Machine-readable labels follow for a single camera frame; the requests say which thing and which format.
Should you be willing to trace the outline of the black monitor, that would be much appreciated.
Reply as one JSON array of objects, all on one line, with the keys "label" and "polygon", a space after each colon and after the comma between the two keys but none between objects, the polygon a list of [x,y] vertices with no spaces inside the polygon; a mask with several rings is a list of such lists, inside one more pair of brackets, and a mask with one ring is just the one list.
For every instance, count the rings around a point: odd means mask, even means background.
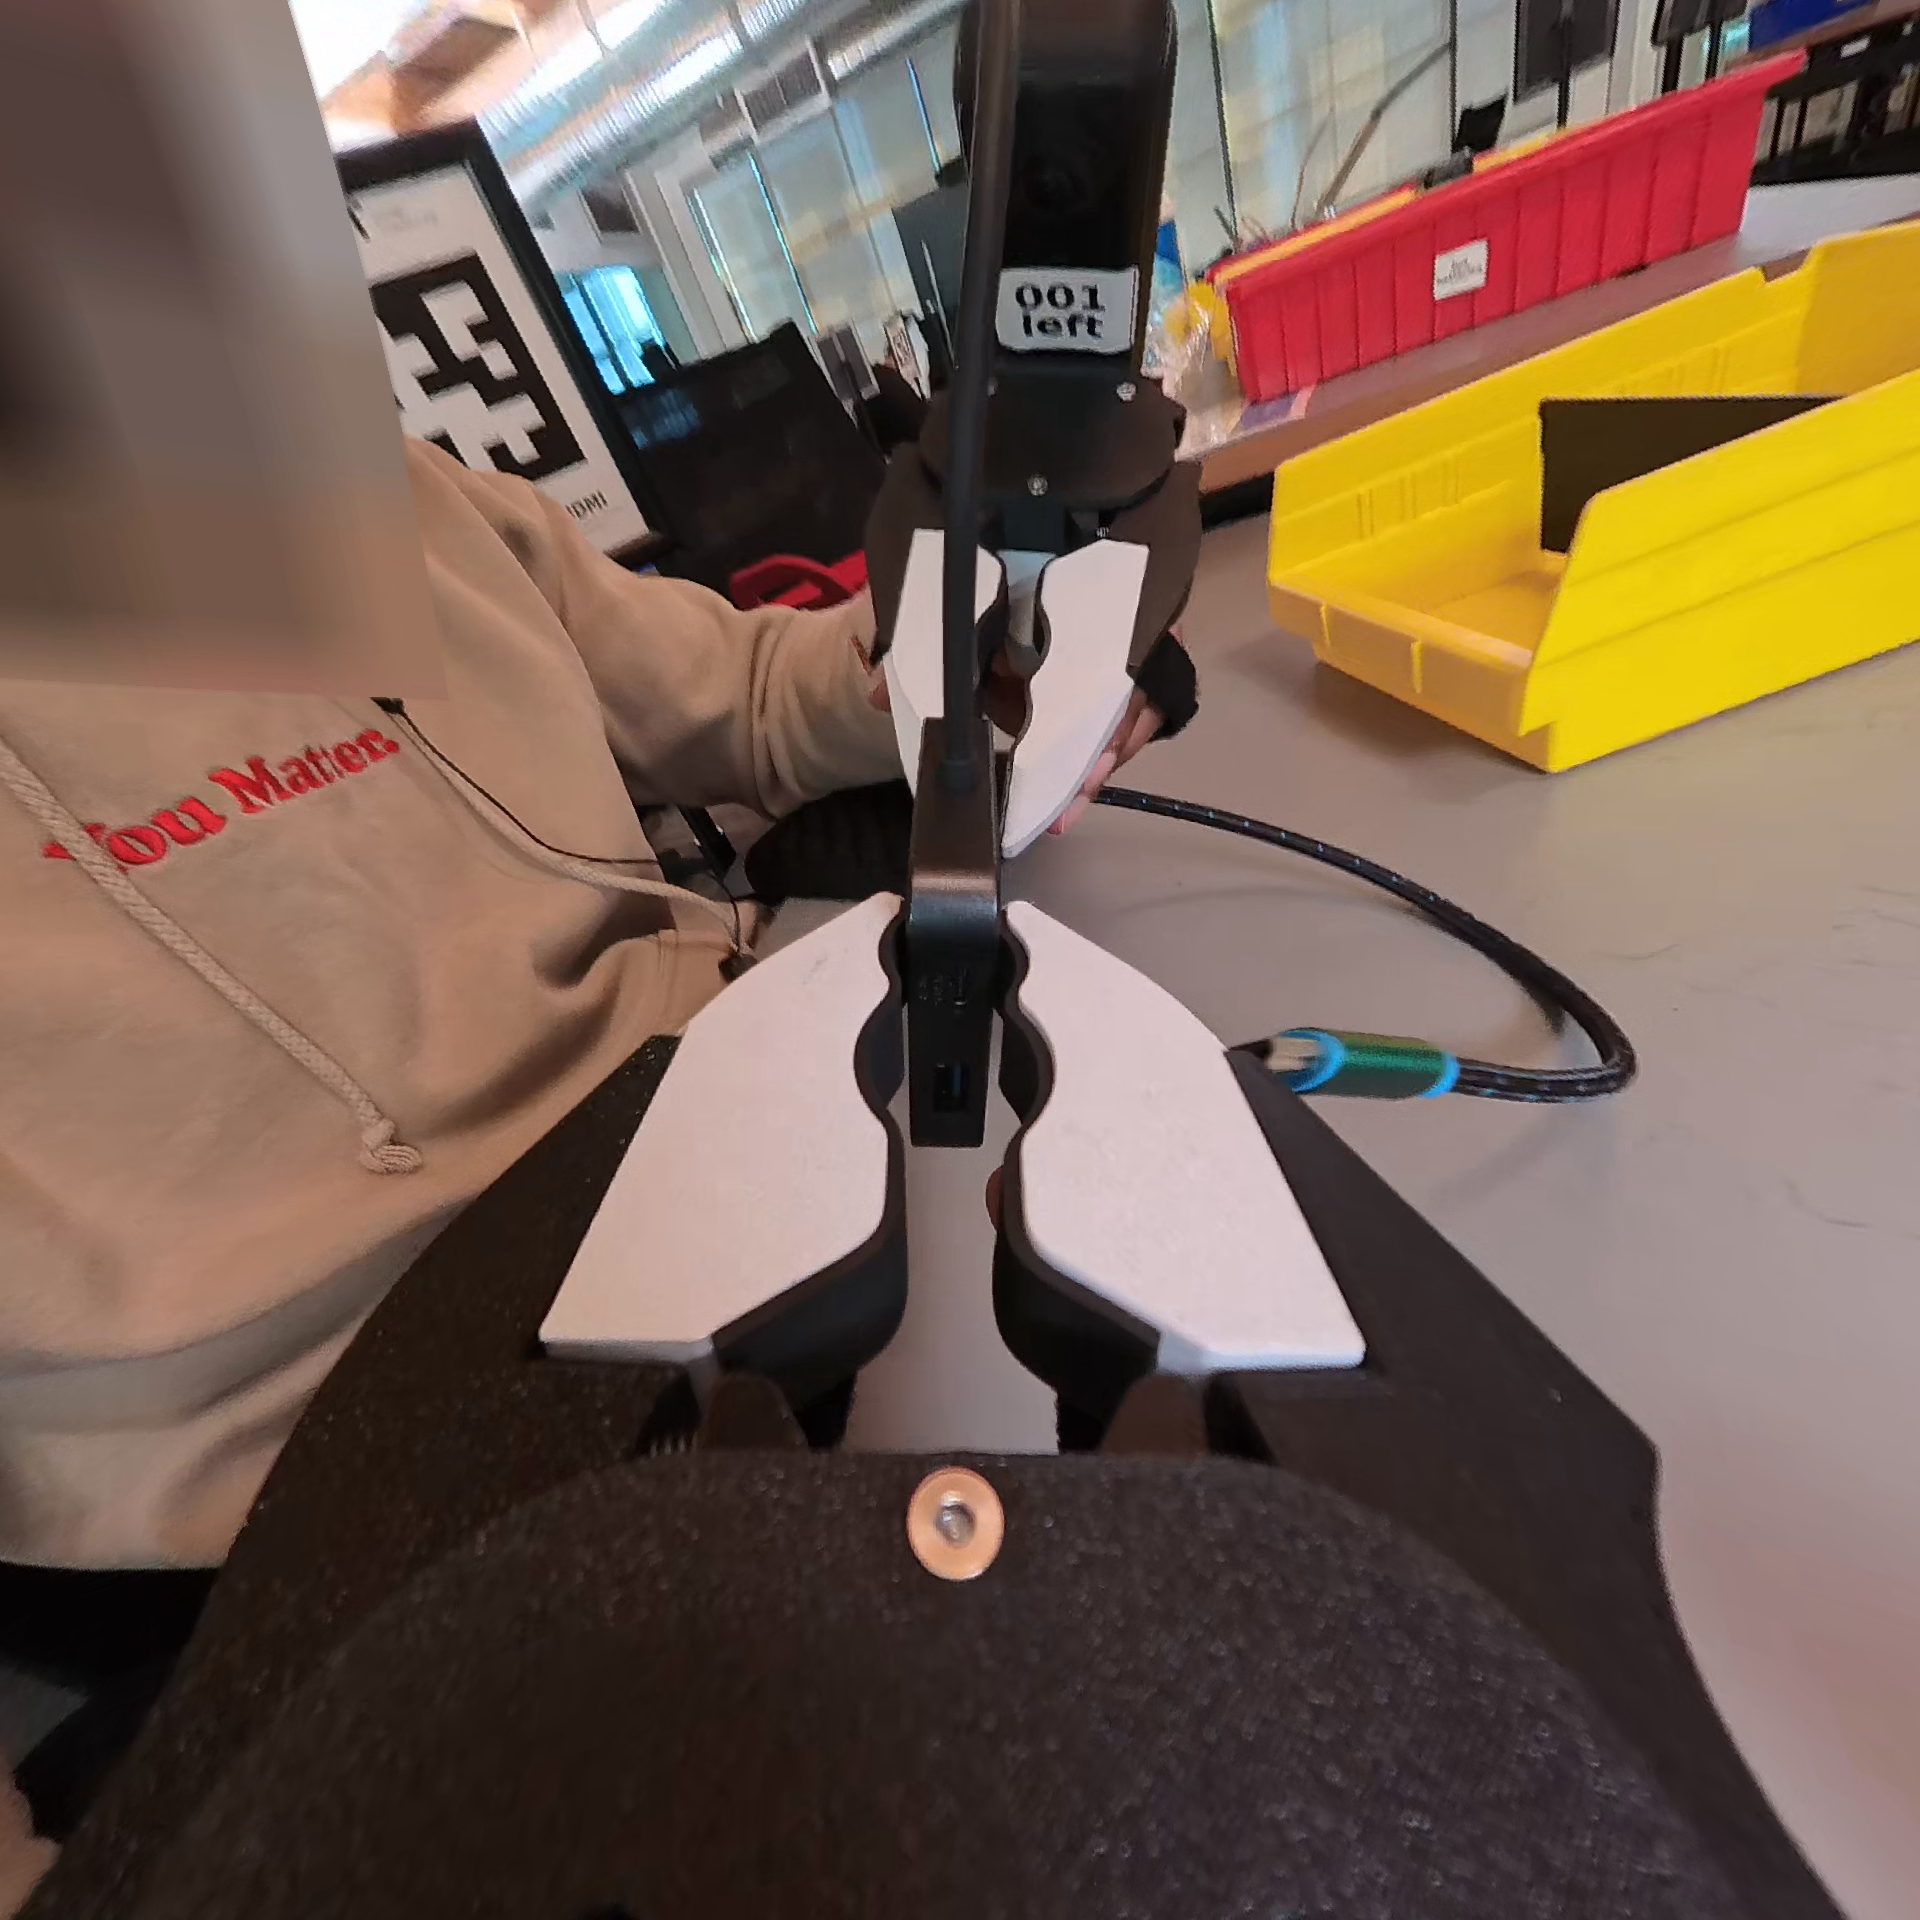
[{"label": "black monitor", "polygon": [[612,399],[662,574],[724,599],[775,558],[862,552],[881,459],[797,324]]}]

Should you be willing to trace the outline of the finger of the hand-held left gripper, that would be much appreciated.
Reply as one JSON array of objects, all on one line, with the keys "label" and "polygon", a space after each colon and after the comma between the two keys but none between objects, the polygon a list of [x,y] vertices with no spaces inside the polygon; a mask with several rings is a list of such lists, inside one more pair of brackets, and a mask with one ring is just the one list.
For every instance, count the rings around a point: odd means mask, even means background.
[{"label": "finger of the hand-held left gripper", "polygon": [[1127,713],[1148,546],[1094,540],[1050,558],[1030,599],[1039,668],[1013,751],[999,851],[1020,857],[1082,792]]},{"label": "finger of the hand-held left gripper", "polygon": [[[981,662],[993,648],[989,620],[1004,610],[1004,588],[1000,558],[981,546],[973,585],[975,641],[972,662],[975,681],[984,675]],[[909,538],[881,679],[889,694],[903,780],[917,784],[926,720],[944,718],[944,532],[911,532]]]}]

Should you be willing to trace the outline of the yellow plastic bin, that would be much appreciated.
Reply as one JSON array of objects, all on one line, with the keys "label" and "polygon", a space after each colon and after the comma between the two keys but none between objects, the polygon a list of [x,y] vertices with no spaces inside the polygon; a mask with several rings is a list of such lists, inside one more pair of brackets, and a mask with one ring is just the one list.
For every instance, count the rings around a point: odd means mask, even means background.
[{"label": "yellow plastic bin", "polygon": [[[1287,459],[1266,584],[1324,665],[1546,772],[1914,642],[1914,225],[1838,236]],[[1836,394],[1541,548],[1543,399]]]}]

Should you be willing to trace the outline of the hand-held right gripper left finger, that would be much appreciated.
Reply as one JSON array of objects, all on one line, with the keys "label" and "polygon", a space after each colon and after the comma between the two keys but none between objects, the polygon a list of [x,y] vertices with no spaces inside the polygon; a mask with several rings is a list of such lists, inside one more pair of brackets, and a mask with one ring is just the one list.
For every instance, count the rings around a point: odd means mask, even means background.
[{"label": "hand-held right gripper left finger", "polygon": [[695,1016],[540,1337],[554,1359],[857,1370],[904,1311],[901,896]]}]

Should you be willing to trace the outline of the red plastic bin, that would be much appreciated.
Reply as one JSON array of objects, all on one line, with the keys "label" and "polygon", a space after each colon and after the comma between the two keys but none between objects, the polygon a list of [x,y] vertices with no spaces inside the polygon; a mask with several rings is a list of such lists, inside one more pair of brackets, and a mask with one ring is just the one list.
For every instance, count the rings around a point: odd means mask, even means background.
[{"label": "red plastic bin", "polygon": [[1406,186],[1209,275],[1246,400],[1297,394],[1732,236],[1790,51]]}]

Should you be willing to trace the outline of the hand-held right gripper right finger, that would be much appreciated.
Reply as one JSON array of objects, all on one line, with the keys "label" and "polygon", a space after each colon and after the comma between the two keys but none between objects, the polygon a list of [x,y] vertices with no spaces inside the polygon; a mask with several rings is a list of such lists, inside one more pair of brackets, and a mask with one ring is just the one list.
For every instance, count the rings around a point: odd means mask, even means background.
[{"label": "hand-held right gripper right finger", "polygon": [[1006,929],[1047,1091],[1006,1225],[1048,1281],[1142,1330],[1174,1376],[1349,1372],[1362,1332],[1215,1036],[1030,904]]}]

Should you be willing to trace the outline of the person's left hand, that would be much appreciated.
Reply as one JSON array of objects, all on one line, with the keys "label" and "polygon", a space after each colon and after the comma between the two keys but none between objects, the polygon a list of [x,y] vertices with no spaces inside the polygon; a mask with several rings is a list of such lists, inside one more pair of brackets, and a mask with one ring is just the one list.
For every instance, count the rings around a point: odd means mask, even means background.
[{"label": "person's left hand", "polygon": [[1112,775],[1148,746],[1177,737],[1197,711],[1197,675],[1181,626],[1168,630],[1141,665],[1134,691],[1105,746],[1047,834],[1063,834],[1086,817]]}]

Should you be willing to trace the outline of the person's beige hoodie torso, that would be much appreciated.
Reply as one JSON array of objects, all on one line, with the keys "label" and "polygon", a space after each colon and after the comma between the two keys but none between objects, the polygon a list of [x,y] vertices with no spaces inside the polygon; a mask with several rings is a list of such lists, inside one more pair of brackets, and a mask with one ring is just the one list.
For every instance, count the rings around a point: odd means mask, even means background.
[{"label": "person's beige hoodie torso", "polygon": [[431,1238],[724,991],[640,825],[695,804],[575,825],[452,728],[5,688],[5,1567],[218,1567]]}]

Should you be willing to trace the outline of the person's left forearm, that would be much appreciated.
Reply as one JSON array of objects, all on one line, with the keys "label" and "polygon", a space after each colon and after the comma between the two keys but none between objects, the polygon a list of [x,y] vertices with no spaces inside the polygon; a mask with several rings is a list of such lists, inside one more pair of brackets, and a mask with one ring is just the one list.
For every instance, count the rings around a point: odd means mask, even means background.
[{"label": "person's left forearm", "polygon": [[557,500],[404,439],[440,633],[452,739],[560,799],[575,825],[637,804],[743,804],[782,819],[903,772],[871,662],[872,604],[743,614],[695,584],[632,574]]}]

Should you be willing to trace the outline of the small red plastic item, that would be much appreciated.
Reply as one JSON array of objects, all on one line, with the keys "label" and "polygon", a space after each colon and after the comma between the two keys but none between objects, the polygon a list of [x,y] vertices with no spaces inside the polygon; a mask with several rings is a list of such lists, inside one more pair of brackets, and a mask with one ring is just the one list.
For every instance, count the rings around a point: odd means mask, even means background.
[{"label": "small red plastic item", "polygon": [[728,576],[727,595],[733,609],[841,609],[869,591],[869,562],[855,552],[834,562],[804,556],[770,556]]}]

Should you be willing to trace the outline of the black bin divider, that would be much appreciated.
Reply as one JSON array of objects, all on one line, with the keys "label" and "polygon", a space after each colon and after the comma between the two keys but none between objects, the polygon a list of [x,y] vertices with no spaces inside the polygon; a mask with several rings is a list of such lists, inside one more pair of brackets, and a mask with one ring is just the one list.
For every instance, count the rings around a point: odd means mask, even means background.
[{"label": "black bin divider", "polygon": [[1597,494],[1836,400],[1836,394],[1543,399],[1541,548],[1565,556]]}]

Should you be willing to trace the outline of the framed tag sign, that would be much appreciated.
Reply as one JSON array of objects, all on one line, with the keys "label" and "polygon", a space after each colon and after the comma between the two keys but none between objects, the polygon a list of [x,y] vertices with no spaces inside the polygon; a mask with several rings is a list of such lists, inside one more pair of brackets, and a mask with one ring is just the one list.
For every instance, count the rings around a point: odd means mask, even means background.
[{"label": "framed tag sign", "polygon": [[479,127],[333,166],[401,432],[541,490],[612,560],[657,552],[632,434]]}]

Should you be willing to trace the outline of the black port adapter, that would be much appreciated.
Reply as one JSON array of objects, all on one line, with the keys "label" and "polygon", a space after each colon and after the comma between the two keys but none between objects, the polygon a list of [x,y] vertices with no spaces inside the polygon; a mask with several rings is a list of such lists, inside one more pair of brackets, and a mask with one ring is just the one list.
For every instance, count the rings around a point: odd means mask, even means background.
[{"label": "black port adapter", "polygon": [[922,726],[901,966],[909,1139],[975,1148],[1000,993],[1000,817],[983,713]]}]

